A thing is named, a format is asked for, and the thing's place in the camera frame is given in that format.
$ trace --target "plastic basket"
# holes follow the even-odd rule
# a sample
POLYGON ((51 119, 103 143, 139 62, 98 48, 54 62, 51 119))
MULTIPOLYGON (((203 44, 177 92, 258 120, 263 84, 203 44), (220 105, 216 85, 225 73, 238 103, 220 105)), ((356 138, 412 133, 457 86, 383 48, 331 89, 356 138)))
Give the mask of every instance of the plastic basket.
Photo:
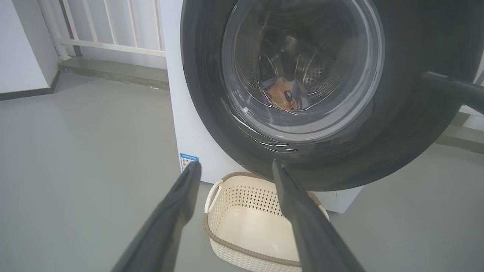
MULTIPOLYGON (((308 194, 329 219, 318 198, 308 194)), ((222 260, 254 272, 301 271, 292 226, 281 213, 274 183, 251 173, 225 176, 209 192, 203 224, 222 260)))

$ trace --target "stainless steel drum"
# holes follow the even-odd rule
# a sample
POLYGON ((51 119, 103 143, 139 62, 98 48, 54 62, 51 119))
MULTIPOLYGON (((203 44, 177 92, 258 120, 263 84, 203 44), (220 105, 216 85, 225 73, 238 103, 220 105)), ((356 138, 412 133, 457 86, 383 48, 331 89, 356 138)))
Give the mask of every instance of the stainless steel drum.
POLYGON ((320 140, 368 106, 383 41, 378 15, 364 0, 239 1, 222 49, 229 97, 245 122, 274 140, 320 140), (280 91, 289 92, 288 101, 298 95, 305 105, 274 103, 268 89, 277 79, 286 82, 280 91))

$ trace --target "front-loading washing machine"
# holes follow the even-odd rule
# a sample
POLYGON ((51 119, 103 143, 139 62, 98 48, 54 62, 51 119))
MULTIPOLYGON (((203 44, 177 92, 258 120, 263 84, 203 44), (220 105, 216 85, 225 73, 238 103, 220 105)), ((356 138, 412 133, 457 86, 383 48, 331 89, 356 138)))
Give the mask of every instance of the front-loading washing machine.
POLYGON ((400 169, 461 104, 419 77, 471 82, 480 1, 172 0, 162 23, 180 166, 202 181, 285 163, 326 209, 400 169))

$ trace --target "gray floor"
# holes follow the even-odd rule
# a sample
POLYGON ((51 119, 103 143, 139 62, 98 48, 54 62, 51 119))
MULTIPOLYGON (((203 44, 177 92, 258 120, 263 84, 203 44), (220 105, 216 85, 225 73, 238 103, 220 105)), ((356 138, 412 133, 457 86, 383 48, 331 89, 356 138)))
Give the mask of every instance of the gray floor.
MULTIPOLYGON (((62 74, 0 102, 0 271, 108 271, 179 164, 169 93, 62 74)), ((333 225, 368 272, 482 271, 484 155, 434 145, 333 225)), ((211 250, 202 183, 175 270, 245 271, 211 250)))

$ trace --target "white wall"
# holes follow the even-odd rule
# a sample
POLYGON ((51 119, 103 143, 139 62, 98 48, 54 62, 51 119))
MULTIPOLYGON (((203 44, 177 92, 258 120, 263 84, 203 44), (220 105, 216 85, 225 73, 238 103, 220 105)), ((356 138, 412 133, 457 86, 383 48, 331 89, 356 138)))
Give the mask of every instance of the white wall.
MULTIPOLYGON (((67 27, 62 16, 59 1, 49 1, 53 7, 62 36, 68 38, 69 32, 67 31, 67 27)), ((68 0, 68 3, 79 39, 93 41, 82 1, 68 0)), ((104 1, 88 0, 88 3, 99 42, 110 44, 113 43, 104 1)), ((118 44, 135 46, 127 0, 110 0, 108 1, 108 4, 112 14, 113 27, 116 32, 118 44)), ((153 0, 133 0, 133 10, 136 29, 138 31, 138 46, 148 49, 158 49, 153 0)), ((161 16, 160 3, 158 3, 158 14, 161 16)), ((163 27, 161 20, 158 22, 158 24, 160 26, 161 37, 163 39, 163 27)), ((75 55, 72 46, 67 46, 66 49, 69 55, 75 55)), ((83 57, 90 59, 119 61, 129 64, 166 69, 166 59, 164 57, 148 56, 137 53, 120 52, 85 46, 81 46, 81 53, 83 57)))
POLYGON ((13 4, 44 78, 50 85, 58 70, 58 56, 42 16, 39 2, 37 0, 14 0, 13 4))
POLYGON ((48 84, 11 0, 0 0, 0 93, 48 84))

